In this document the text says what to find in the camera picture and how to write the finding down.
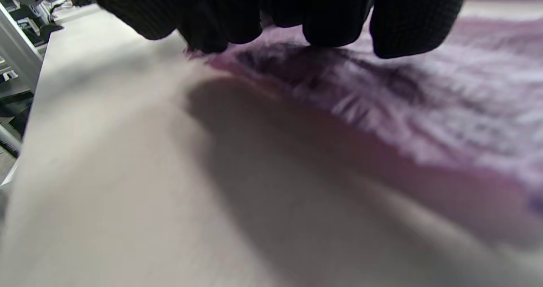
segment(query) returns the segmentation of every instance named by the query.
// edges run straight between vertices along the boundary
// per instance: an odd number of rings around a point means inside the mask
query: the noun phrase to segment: white table surface
[[[543,12],[502,4],[465,13]],[[341,165],[323,150],[348,146],[347,131],[316,131],[305,109],[187,61],[180,37],[145,41],[105,12],[65,25],[31,113],[0,286],[543,285],[543,219],[519,211],[510,232],[529,226],[529,245],[483,240]],[[509,227],[498,221],[490,234]]]

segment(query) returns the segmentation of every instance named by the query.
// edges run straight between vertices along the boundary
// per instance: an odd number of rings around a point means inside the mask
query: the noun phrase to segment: cable
[[[56,24],[55,20],[53,19],[53,12],[55,11],[55,9],[61,7],[64,4],[66,4],[68,1],[69,0],[64,0],[64,1],[62,1],[62,3],[55,4],[55,5],[53,5],[51,7],[51,9],[49,10],[49,17],[48,17],[49,22],[51,22],[53,24]]]

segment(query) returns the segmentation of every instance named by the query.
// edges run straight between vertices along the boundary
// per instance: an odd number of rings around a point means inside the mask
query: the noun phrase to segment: black glove
[[[204,52],[260,35],[260,8],[278,26],[303,24],[312,45],[338,47],[361,33],[373,0],[97,0],[147,39],[178,28],[188,44]],[[370,32],[384,58],[438,47],[450,32],[463,0],[375,0]]]

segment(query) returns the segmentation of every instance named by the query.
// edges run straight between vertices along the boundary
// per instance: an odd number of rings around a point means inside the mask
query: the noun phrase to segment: metal frame
[[[35,93],[43,58],[1,4],[0,56],[8,61],[21,82]]]

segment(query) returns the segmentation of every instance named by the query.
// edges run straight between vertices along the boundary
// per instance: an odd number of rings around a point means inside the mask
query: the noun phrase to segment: glove finger
[[[217,14],[207,0],[178,0],[177,29],[191,49],[204,53],[225,51],[228,41],[221,33]]]
[[[382,58],[416,55],[442,44],[464,0],[375,0],[370,32]]]
[[[339,47],[358,39],[369,0],[307,0],[304,35],[312,45]]]
[[[256,39],[260,27],[260,0],[210,0],[228,41],[243,44]]]
[[[305,0],[262,0],[262,3],[279,27],[298,26],[304,20]]]

